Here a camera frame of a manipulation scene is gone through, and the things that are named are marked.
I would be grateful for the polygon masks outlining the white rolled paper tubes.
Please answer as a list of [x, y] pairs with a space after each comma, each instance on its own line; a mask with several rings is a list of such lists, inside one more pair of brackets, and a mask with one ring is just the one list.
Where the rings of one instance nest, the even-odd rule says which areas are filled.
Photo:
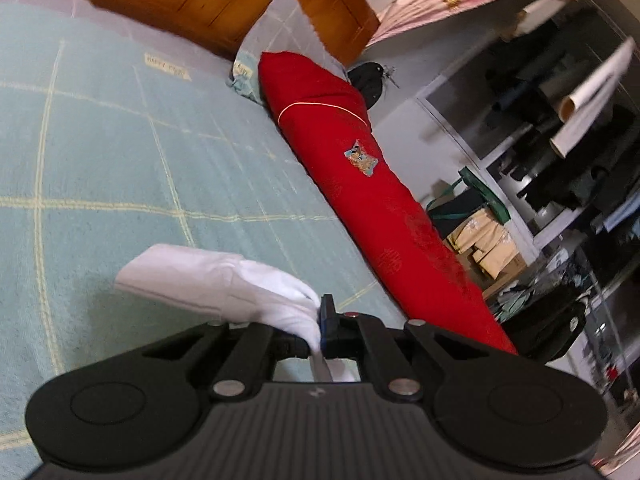
[[634, 38], [627, 37], [578, 87], [562, 99], [558, 115], [563, 125], [550, 140], [552, 150], [560, 157], [565, 158], [582, 140], [611, 99], [628, 70], [635, 47]]

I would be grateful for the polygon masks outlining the light green bed blanket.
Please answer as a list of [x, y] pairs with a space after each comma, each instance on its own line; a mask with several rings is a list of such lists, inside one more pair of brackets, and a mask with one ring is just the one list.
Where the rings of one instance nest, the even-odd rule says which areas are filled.
[[235, 252], [404, 318], [229, 63], [86, 0], [1, 0], [1, 474], [50, 378], [201, 323], [119, 292], [158, 244]]

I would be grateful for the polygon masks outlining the black round hat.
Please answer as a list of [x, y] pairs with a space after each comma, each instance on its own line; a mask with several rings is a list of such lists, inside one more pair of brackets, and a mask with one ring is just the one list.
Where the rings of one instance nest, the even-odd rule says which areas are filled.
[[361, 94], [368, 110], [375, 106], [384, 90], [386, 79], [393, 72], [377, 62], [364, 62], [351, 68], [347, 77], [352, 86]]

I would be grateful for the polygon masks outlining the green tote bag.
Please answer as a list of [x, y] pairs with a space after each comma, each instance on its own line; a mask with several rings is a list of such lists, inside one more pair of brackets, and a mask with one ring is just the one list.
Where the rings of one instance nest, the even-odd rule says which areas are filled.
[[506, 205], [471, 169], [463, 167], [458, 175], [453, 184], [425, 206], [425, 212], [442, 240], [484, 208], [488, 208], [502, 226], [511, 220]]

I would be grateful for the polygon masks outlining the white t-shirt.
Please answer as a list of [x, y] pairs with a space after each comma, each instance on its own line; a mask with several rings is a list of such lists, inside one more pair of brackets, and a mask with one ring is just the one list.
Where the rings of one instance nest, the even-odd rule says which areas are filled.
[[318, 382], [354, 382], [340, 359], [321, 350], [321, 299], [274, 266], [231, 252], [156, 244], [120, 269], [115, 287], [221, 323], [259, 323], [302, 338]]

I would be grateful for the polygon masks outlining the grey checked pillow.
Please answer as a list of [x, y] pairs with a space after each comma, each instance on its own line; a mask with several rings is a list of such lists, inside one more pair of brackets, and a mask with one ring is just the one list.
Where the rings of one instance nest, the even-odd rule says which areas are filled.
[[326, 50], [298, 0], [271, 0], [242, 40], [228, 85], [239, 96], [262, 104], [260, 57], [264, 52], [283, 51], [305, 55], [333, 75], [347, 79], [345, 67]]

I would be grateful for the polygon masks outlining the red long bolster pillow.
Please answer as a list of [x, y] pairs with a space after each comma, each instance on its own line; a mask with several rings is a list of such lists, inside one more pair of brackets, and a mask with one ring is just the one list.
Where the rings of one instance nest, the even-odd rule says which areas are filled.
[[514, 352], [480, 289], [386, 164], [360, 92], [288, 51], [264, 53], [258, 76], [285, 141], [406, 317]]

